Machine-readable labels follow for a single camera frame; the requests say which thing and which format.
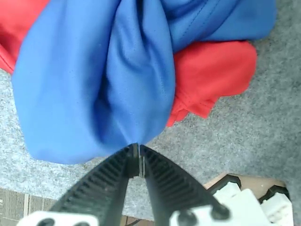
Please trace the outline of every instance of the red cloth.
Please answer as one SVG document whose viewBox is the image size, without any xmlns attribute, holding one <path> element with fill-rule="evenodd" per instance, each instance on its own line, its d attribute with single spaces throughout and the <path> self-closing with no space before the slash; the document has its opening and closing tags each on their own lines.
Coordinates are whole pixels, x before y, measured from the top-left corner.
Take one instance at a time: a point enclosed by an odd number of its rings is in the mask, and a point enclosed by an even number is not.
<svg viewBox="0 0 301 226">
<path fill-rule="evenodd" d="M 27 31 L 49 0 L 0 0 L 0 68 L 12 73 Z"/>
<path fill-rule="evenodd" d="M 1 0 L 0 68 L 12 73 L 27 31 L 48 0 Z M 206 118 L 219 97 L 247 89 L 256 66 L 247 41 L 195 42 L 174 55 L 176 91 L 167 126 L 192 112 Z"/>
<path fill-rule="evenodd" d="M 195 42 L 176 53 L 175 98 L 167 126 L 188 112 L 206 118 L 218 98 L 245 91 L 256 59 L 256 49 L 247 41 Z"/>
</svg>

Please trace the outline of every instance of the blue fabric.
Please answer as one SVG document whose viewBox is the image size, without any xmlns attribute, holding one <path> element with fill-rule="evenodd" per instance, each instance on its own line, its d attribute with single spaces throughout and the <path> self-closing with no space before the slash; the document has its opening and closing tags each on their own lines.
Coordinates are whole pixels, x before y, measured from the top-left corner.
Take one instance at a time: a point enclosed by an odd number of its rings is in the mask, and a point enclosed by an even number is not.
<svg viewBox="0 0 301 226">
<path fill-rule="evenodd" d="M 51 0 L 12 77 L 30 154 L 74 164 L 147 143 L 171 111 L 174 52 L 264 37 L 275 18 L 275 0 Z"/>
</svg>

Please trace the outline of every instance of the white plastic part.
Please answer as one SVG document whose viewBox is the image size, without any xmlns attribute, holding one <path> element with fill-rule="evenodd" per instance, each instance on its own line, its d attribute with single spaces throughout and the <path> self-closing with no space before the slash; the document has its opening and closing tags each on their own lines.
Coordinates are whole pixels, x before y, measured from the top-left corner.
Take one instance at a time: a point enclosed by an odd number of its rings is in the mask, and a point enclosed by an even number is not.
<svg viewBox="0 0 301 226">
<path fill-rule="evenodd" d="M 237 184 L 229 182 L 214 197 L 230 210 L 230 218 L 214 220 L 212 206 L 196 207 L 191 209 L 198 221 L 195 226 L 293 226 L 292 203 L 284 194 L 276 193 L 260 205 L 250 189 L 240 191 Z M 179 211 L 172 214 L 171 226 L 179 225 L 179 214 Z"/>
<path fill-rule="evenodd" d="M 276 193 L 264 200 L 261 208 L 275 226 L 293 226 L 293 206 L 285 194 Z"/>
<path fill-rule="evenodd" d="M 46 211 L 37 211 L 24 217 L 17 226 L 37 226 L 39 222 L 47 218 L 55 221 L 54 226 L 75 226 L 81 222 L 89 226 L 98 226 L 98 219 L 93 215 Z"/>
<path fill-rule="evenodd" d="M 214 193 L 213 197 L 218 200 L 219 203 L 224 204 L 228 199 L 240 193 L 240 188 L 236 183 L 228 182 L 221 190 Z"/>
</svg>

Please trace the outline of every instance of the black cable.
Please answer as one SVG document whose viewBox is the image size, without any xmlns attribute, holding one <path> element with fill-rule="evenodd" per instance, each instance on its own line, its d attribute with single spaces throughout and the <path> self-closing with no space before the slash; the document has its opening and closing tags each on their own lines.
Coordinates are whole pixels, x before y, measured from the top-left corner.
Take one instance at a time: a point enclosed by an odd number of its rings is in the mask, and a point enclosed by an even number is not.
<svg viewBox="0 0 301 226">
<path fill-rule="evenodd" d="M 137 224 L 139 221 L 141 220 L 135 220 L 134 222 L 128 224 L 128 225 L 125 225 L 125 226 L 134 226 L 135 224 Z"/>
</svg>

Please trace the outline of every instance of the clothing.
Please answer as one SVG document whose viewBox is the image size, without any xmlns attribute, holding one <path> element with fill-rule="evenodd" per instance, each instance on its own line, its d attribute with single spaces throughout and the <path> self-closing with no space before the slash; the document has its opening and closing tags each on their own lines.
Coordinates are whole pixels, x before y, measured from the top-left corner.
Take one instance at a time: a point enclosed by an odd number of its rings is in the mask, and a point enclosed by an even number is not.
<svg viewBox="0 0 301 226">
<path fill-rule="evenodd" d="M 275 18 L 274 0 L 51 0 L 12 78 L 30 154 L 72 164 L 145 144 L 171 113 L 174 52 L 264 37 Z"/>
<path fill-rule="evenodd" d="M 219 97 L 245 91 L 256 59 L 256 49 L 247 41 L 195 42 L 176 53 L 175 98 L 167 126 L 188 112 L 206 118 Z"/>
<path fill-rule="evenodd" d="M 13 73 L 21 43 L 48 0 L 0 1 L 0 68 Z"/>
</svg>

